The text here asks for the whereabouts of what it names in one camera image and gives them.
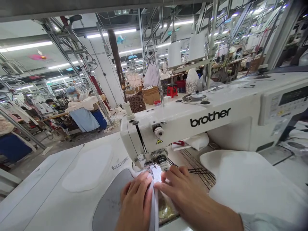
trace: cardboard box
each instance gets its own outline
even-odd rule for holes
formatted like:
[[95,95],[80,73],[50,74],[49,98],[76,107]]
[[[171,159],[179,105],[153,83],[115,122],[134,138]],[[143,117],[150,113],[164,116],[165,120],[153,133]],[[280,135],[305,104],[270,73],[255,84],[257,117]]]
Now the cardboard box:
[[146,104],[153,105],[154,101],[160,100],[158,87],[154,86],[149,90],[142,90],[143,100]]

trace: red stool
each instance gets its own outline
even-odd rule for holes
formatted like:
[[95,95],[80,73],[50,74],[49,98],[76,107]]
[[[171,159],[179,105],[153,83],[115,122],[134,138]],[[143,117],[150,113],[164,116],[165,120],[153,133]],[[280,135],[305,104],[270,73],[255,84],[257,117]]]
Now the red stool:
[[171,98],[177,96],[177,84],[171,83],[167,85],[167,96],[171,96]]

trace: white pillar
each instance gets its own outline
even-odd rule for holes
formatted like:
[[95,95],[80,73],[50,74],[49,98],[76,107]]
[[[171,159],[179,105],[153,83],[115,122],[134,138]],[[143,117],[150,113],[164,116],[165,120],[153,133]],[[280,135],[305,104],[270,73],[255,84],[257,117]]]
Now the white pillar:
[[116,74],[112,60],[106,55],[102,39],[100,37],[79,39],[86,46],[87,50],[98,64],[97,69],[94,71],[96,75],[95,78],[99,81],[110,106],[116,107],[118,104],[124,103],[124,93],[120,87],[119,77]]

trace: plastic bag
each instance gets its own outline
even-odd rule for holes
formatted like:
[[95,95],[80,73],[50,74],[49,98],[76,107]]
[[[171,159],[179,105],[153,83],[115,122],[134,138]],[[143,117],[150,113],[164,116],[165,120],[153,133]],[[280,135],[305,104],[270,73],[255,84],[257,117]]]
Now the plastic bag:
[[199,135],[195,135],[190,138],[184,139],[184,141],[197,151],[200,151],[209,144],[210,140],[207,133],[201,133]]

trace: warning label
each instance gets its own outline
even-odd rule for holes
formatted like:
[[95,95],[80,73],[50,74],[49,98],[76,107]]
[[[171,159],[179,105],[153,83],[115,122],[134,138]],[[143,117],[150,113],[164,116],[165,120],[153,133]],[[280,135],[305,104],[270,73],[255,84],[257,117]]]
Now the warning label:
[[156,144],[162,143],[163,141],[161,139],[158,139]]

